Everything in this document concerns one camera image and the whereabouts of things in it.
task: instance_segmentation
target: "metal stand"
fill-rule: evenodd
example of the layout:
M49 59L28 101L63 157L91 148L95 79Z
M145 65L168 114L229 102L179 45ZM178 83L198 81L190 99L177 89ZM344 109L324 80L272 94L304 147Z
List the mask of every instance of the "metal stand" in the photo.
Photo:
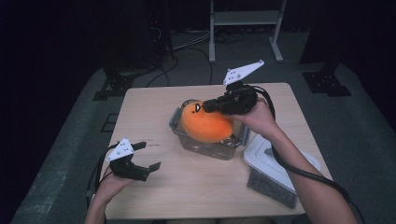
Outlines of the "metal stand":
M305 81L313 93L327 93L329 96L351 96L347 87L341 85L334 75L335 69L340 63L342 51L341 47L336 48L320 71L303 73Z
M145 72L135 72L128 76L122 76L115 68L104 67L103 69L106 73L107 79L105 80L102 89L97 91L93 96L93 101L105 101L108 97L125 96L125 93L132 88L136 77L151 73L156 69L156 67L153 66Z
M287 0L282 0L280 10L268 11L226 11L215 12L214 0L210 2L210 39L209 39L209 61L216 61L215 55L215 26L217 25L259 25L274 24L276 26L273 37L269 37L271 48L276 57L276 61L283 62L282 54L277 46L277 38Z

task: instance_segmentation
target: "dark background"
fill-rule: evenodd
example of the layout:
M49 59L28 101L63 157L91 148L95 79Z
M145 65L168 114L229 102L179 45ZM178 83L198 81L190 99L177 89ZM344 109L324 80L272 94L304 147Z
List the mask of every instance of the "dark background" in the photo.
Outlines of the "dark background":
M217 10L278 8L277 1L216 1ZM78 95L104 66L161 62L168 3L171 30L208 29L209 1L0 1L1 220L13 217ZM336 46L395 127L396 9L382 1L289 1L282 30L311 30L301 63L321 63Z

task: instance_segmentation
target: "person's left hand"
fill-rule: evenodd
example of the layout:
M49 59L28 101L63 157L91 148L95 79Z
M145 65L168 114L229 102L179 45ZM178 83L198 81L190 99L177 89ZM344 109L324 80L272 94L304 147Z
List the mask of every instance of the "person's left hand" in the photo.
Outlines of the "person's left hand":
M133 182L135 182L135 180L114 175L110 166L108 166L103 175L99 189L96 191L95 198L97 200L103 200L104 203L109 203L114 196Z

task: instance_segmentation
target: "white shelf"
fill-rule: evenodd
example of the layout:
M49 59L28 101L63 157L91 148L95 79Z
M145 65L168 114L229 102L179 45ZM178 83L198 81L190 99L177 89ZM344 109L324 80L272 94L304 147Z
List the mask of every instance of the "white shelf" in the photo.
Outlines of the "white shelf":
M278 10L215 12L214 25L276 24L278 14Z

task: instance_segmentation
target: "black cable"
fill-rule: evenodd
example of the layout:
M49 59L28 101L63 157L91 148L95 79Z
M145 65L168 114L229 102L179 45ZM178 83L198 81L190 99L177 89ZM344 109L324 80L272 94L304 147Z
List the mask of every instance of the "black cable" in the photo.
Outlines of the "black cable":
M261 87L253 87L256 89L256 92L260 93L264 99L266 100L270 110L271 110L271 114L273 115L274 119L276 118L276 113L275 113L275 108L274 108L274 104L271 100L270 95L268 94L268 92L261 88ZM321 175L315 175L312 173L309 173L307 171L298 169L294 166L289 165L288 163L286 163L285 161L282 160L282 158L279 156L279 154L277 153L276 149L274 147L272 147L273 149L273 154L274 154L274 158L277 161L277 163L279 163L279 165L281 165L283 168L285 168L286 170L289 170L297 175L301 175L304 177L307 177L309 179L318 181L320 183L323 183L325 185L328 185L334 189L336 189L338 192L340 192L341 195L343 195L344 199L346 200L347 203L351 204L352 207L355 208L355 210L358 212L360 218L361 218L361 222L362 223L366 223L363 214L361 213L361 210L359 209L359 207L350 199L349 194L347 193L347 190L342 187L341 185L339 185L338 183L336 183L333 180L330 180L324 176Z
M177 59L176 56L174 56L174 59L175 59L175 61L176 61L175 65L174 65L172 68L170 68L169 70L163 71L163 73L161 73L161 74L159 74L158 76L154 77L154 78L146 85L146 88L147 88L155 79L157 79L158 77L163 76L163 75L166 75L166 76L167 76L167 73L168 73L168 72L170 72L170 71L172 71L174 68L176 68L176 66L178 65L178 59Z
M170 87L171 86L171 78L168 76L167 72L163 69L163 65L161 64L161 70L164 72L165 74L165 78L166 78L166 86Z
M108 173L107 175L103 176L103 178L99 182L99 185L102 183L102 181L104 181L106 179L106 177L110 176L111 174L113 174L112 171L110 173Z
M91 173L91 177L90 180L88 181L88 186L87 186L87 195L86 195L86 202L87 202L87 209L90 207L91 204L91 194L88 195L88 192L91 192L92 194L94 194L98 189L99 189L99 185L100 185L100 174L102 171L102 167L103 167L103 162L105 161L105 156L107 154L107 152L112 149L115 148L119 143L112 145L110 147L108 147L103 154L100 156L98 162L96 163L96 166L93 168L93 171ZM93 176L96 174L95 177L95 183L94 183L94 190L91 191L91 184L93 181Z

